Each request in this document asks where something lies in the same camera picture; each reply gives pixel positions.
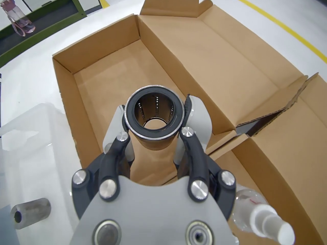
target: water bottle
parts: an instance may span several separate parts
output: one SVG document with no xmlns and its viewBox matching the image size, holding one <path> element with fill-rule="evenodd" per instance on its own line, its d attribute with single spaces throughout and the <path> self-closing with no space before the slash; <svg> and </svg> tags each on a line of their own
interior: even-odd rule
<svg viewBox="0 0 327 245">
<path fill-rule="evenodd" d="M 292 226 L 277 215 L 266 199 L 255 190 L 238 184 L 232 220 L 240 230 L 273 239 L 281 245 L 295 242 Z"/>
<path fill-rule="evenodd" d="M 2 9 L 7 13 L 15 32 L 20 36 L 26 36 L 34 32 L 34 24 L 26 17 L 21 9 L 15 5 L 14 0 L 3 0 L 0 2 Z"/>
</svg>

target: drawer handle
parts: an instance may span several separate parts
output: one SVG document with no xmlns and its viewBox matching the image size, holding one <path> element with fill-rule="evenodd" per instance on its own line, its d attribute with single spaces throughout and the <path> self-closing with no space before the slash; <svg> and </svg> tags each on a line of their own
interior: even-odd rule
<svg viewBox="0 0 327 245">
<path fill-rule="evenodd" d="M 45 4 L 41 5 L 41 6 L 44 7 L 44 6 L 46 6 L 46 5 L 50 4 L 50 3 L 52 3 L 52 1 L 48 1 L 47 3 L 45 3 Z"/>
</svg>

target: black dark mat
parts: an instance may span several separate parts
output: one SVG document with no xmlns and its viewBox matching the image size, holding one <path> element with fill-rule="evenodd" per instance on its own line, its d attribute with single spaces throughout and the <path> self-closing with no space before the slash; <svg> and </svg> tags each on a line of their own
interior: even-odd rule
<svg viewBox="0 0 327 245">
<path fill-rule="evenodd" d="M 33 21 L 33 24 L 35 25 L 36 29 L 33 33 L 26 34 L 25 37 L 16 34 L 13 29 L 13 33 L 11 35 L 0 39 L 0 55 L 4 54 L 6 51 L 17 46 L 19 43 L 30 38 L 36 33 L 76 13 L 78 13 L 78 10 L 76 9 L 74 3 L 70 1 L 59 9 L 54 10 L 53 12 L 45 15 L 44 17 L 36 21 Z"/>
</svg>

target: clear plastic container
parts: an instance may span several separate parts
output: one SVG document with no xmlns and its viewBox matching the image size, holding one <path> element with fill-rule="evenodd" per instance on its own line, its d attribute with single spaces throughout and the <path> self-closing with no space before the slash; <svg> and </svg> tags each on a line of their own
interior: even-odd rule
<svg viewBox="0 0 327 245">
<path fill-rule="evenodd" d="M 295 242 L 292 226 L 278 216 L 261 194 L 241 185 L 236 187 L 232 220 L 242 231 L 273 239 L 281 245 Z"/>
<path fill-rule="evenodd" d="M 0 128 L 0 244 L 69 244 L 79 222 L 71 178 L 81 168 L 66 116 L 40 104 Z M 46 198 L 49 217 L 15 230 L 13 206 Z"/>
<path fill-rule="evenodd" d="M 7 13 L 15 32 L 21 36 L 34 32 L 34 24 L 26 17 L 14 0 L 3 0 L 1 7 Z"/>
</svg>

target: yellow floor line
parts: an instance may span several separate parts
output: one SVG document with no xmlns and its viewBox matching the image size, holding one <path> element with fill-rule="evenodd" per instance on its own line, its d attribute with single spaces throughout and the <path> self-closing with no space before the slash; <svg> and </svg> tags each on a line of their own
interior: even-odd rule
<svg viewBox="0 0 327 245">
<path fill-rule="evenodd" d="M 102 8 L 106 8 L 110 6 L 106 0 L 100 0 L 100 4 Z"/>
<path fill-rule="evenodd" d="M 302 44 L 304 44 L 307 48 L 309 48 L 314 54 L 316 54 L 320 59 L 322 59 L 325 63 L 327 63 L 327 57 L 320 51 L 318 50 L 315 46 L 313 46 L 311 43 L 309 43 L 306 39 L 304 39 L 302 36 L 300 36 L 297 32 L 292 30 L 290 27 L 286 26 L 283 22 L 280 20 L 276 19 L 263 9 L 257 7 L 253 3 L 249 2 L 248 0 L 239 0 L 242 3 L 246 4 L 247 6 L 251 7 L 255 11 L 259 12 L 261 15 L 265 16 L 267 19 L 273 21 L 276 23 L 279 27 L 283 28 L 286 32 L 294 36 L 297 40 L 299 40 Z"/>
</svg>

